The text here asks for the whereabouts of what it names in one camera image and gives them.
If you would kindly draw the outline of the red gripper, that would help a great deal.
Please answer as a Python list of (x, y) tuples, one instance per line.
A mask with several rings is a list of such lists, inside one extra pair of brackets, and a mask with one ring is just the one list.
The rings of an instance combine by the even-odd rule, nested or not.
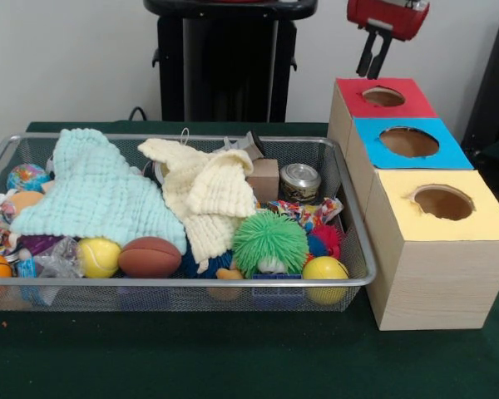
[(429, 1), (349, 0), (347, 19), (360, 28), (376, 28), (392, 33), (384, 37), (379, 54), (373, 59), (377, 32), (369, 31), (356, 72), (368, 79), (378, 79), (393, 38), (412, 40), (419, 32), (430, 9)]

